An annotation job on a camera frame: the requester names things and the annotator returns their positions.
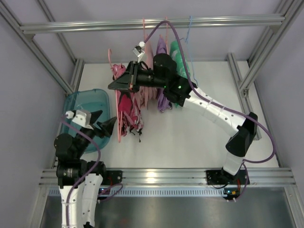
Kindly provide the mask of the pink patterned trousers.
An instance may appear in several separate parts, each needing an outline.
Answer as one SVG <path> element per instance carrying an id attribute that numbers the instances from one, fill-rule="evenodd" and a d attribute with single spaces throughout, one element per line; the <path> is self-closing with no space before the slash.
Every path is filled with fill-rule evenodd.
<path id="1" fill-rule="evenodd" d="M 127 133 L 135 134 L 136 131 L 141 137 L 143 129 L 143 119 L 140 108 L 136 102 L 134 93 L 123 92 L 117 90 L 118 93 L 118 108 L 122 113 L 122 137 Z"/>

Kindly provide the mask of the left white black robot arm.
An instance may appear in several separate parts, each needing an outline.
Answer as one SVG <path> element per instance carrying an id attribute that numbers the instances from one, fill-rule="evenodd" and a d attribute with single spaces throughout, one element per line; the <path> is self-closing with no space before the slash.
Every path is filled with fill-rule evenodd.
<path id="1" fill-rule="evenodd" d="M 63 125 L 76 131 L 75 136 L 61 133 L 54 140 L 64 228 L 95 227 L 95 208 L 99 197 L 117 186 L 108 177 L 106 166 L 100 160 L 100 148 L 94 141 L 95 137 L 111 137 L 117 118 L 99 122 L 102 113 L 102 110 L 92 113 L 72 110 L 61 118 Z M 90 144 L 95 146 L 98 157 L 96 161 L 87 162 L 81 157 Z"/>

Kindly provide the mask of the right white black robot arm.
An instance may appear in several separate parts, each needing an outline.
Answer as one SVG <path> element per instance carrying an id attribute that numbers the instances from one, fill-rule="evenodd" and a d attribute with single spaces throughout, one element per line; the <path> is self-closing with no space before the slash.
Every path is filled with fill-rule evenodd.
<path id="1" fill-rule="evenodd" d="M 137 93 L 141 86 L 163 89 L 163 95 L 173 103 L 197 111 L 219 127 L 230 139 L 222 173 L 236 176 L 257 133 L 257 115 L 233 114 L 212 100 L 193 82 L 178 75 L 177 64 L 168 54 L 153 57 L 153 68 L 144 69 L 143 62 L 131 61 L 126 71 L 108 85 L 108 89 Z"/>

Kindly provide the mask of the light pink trousers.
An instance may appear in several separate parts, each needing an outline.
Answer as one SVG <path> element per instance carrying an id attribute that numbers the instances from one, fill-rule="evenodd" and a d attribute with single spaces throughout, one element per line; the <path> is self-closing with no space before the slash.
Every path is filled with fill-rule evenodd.
<path id="1" fill-rule="evenodd" d="M 153 69 L 153 50 L 150 41 L 147 41 L 144 51 L 147 56 L 144 62 L 147 64 L 149 68 Z M 135 99 L 139 108 L 143 108 L 143 107 L 148 108 L 149 100 L 156 99 L 156 97 L 157 97 L 157 88 L 152 88 L 152 87 L 141 86 L 139 92 L 135 94 Z"/>

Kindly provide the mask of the purple trousers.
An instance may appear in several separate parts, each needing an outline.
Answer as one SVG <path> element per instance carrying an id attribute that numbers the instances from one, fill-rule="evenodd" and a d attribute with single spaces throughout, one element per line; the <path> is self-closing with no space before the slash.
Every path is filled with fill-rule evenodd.
<path id="1" fill-rule="evenodd" d="M 165 39 L 160 35 L 157 43 L 156 54 L 167 54 L 168 49 Z M 165 112 L 167 109 L 172 109 L 171 102 L 164 96 L 163 89 L 158 89 L 157 93 L 157 107 L 160 112 Z"/>

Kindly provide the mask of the green patterned trousers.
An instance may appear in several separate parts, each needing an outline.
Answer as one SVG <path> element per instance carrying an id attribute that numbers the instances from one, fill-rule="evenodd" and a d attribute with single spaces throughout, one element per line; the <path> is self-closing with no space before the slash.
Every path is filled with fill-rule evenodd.
<path id="1" fill-rule="evenodd" d="M 177 40 L 171 42 L 170 56 L 171 56 L 172 60 L 176 62 L 177 74 L 180 75 L 181 77 L 185 78 L 185 79 L 188 79 L 187 74 L 186 74 L 186 69 L 185 69 L 184 64 L 183 64 L 180 47 L 179 47 L 179 44 L 178 44 Z"/>

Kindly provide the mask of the teal plastic bin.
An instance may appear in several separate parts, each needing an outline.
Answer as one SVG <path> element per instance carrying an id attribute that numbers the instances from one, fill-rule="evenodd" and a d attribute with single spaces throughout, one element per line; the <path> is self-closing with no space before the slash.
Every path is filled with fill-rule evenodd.
<path id="1" fill-rule="evenodd" d="M 109 96 L 106 91 L 102 89 L 92 89 L 92 90 L 86 90 L 86 91 L 81 91 L 81 92 L 75 92 L 71 95 L 69 95 L 64 103 L 64 109 L 63 109 L 63 114 L 65 114 L 66 111 L 72 111 L 72 110 L 87 110 L 89 112 L 95 112 L 102 110 L 102 114 L 99 116 L 99 118 L 96 120 L 94 123 L 95 127 L 98 127 L 96 124 L 97 122 L 105 122 L 110 119 L 111 114 L 110 114 L 110 103 L 109 103 Z M 80 126 L 72 123 L 71 120 L 66 119 L 66 122 L 71 124 L 73 127 L 76 129 L 80 130 Z M 60 129 L 60 133 L 68 133 L 71 136 L 75 137 L 76 132 L 69 127 L 62 125 Z M 98 147 L 100 149 L 104 148 L 108 142 L 109 138 L 99 138 L 99 137 L 94 137 L 93 139 Z M 93 144 L 90 144 L 84 154 L 86 153 L 92 153 L 95 152 L 96 148 Z"/>

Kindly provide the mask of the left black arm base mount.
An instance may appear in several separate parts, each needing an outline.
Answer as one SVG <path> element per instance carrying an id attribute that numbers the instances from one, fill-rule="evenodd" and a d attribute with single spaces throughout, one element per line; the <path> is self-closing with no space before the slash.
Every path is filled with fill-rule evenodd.
<path id="1" fill-rule="evenodd" d="M 102 174 L 103 181 L 101 185 L 112 186 L 122 182 L 123 171 L 122 170 L 107 170 Z"/>

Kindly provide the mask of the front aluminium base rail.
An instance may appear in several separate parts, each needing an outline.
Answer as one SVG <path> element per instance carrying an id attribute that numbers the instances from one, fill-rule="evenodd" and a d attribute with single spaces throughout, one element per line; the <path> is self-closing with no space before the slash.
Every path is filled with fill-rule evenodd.
<path id="1" fill-rule="evenodd" d="M 211 168 L 144 169 L 108 168 L 122 170 L 122 184 L 134 188 L 208 187 L 206 171 Z M 290 168 L 247 168 L 249 187 L 294 187 L 296 181 Z"/>

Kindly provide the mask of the aluminium hanging rail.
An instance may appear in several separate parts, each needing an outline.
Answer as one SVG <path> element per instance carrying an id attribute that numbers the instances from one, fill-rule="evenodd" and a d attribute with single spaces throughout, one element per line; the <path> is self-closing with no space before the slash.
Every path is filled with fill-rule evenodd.
<path id="1" fill-rule="evenodd" d="M 192 27 L 243 27 L 279 26 L 285 20 L 281 14 L 257 14 L 243 16 L 193 17 Z M 169 19 L 175 28 L 187 28 L 188 18 Z M 153 29 L 159 23 L 166 28 L 163 19 L 145 19 L 145 28 Z M 85 31 L 141 30 L 143 19 L 25 23 L 19 27 L 25 34 L 67 33 Z"/>

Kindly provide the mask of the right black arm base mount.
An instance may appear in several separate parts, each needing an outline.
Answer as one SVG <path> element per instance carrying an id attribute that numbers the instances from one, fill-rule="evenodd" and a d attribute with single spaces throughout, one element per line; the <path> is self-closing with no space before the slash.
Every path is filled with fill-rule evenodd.
<path id="1" fill-rule="evenodd" d="M 240 183 L 244 185 L 246 181 L 250 183 L 247 179 L 247 174 L 245 170 L 240 169 L 236 175 L 231 175 L 223 169 L 207 170 L 207 183 L 208 185 L 237 185 Z"/>

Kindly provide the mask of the aluminium frame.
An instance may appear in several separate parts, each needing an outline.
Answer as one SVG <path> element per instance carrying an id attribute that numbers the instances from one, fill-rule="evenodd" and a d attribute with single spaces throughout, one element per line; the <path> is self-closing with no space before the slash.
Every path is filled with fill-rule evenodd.
<path id="1" fill-rule="evenodd" d="M 71 48 L 63 36 L 63 32 L 58 30 L 55 26 L 53 15 L 48 8 L 47 4 L 43 0 L 38 1 L 38 5 L 41 7 L 43 13 L 48 19 L 46 25 L 40 29 L 36 29 L 35 25 L 22 28 L 22 23 L 19 21 L 13 11 L 9 8 L 5 1 L 0 2 L 0 14 L 4 20 L 10 25 L 10 27 L 16 32 L 23 43 L 30 49 L 34 56 L 38 59 L 41 65 L 49 72 L 49 74 L 55 79 L 55 81 L 61 86 L 66 94 L 71 94 L 78 89 L 80 83 L 80 76 L 84 68 L 84 60 L 74 57 Z M 255 79 L 266 60 L 273 53 L 283 36 L 287 33 L 288 29 L 294 23 L 296 17 L 304 8 L 304 2 L 302 0 L 283 0 L 279 4 L 277 11 L 279 16 L 282 17 L 278 21 L 278 25 L 271 25 L 271 18 L 274 15 L 260 15 L 260 16 L 235 16 L 235 17 L 215 17 L 215 18 L 198 18 L 192 24 L 198 27 L 216 27 L 216 26 L 256 26 L 259 21 L 261 25 L 266 26 L 266 30 L 262 33 L 262 36 L 258 40 L 254 47 L 254 50 L 249 58 L 249 72 L 245 77 L 240 74 L 239 67 L 235 55 L 233 53 L 227 54 L 228 65 L 233 76 L 236 92 L 239 98 L 239 103 L 244 112 L 251 111 L 252 106 L 249 100 L 249 89 L 254 83 Z M 33 37 L 39 33 L 55 32 L 71 56 L 72 61 L 75 64 L 73 73 L 73 83 L 69 84 L 60 73 L 56 70 L 53 63 L 49 60 L 47 55 L 43 52 L 40 46 L 34 41 Z"/>

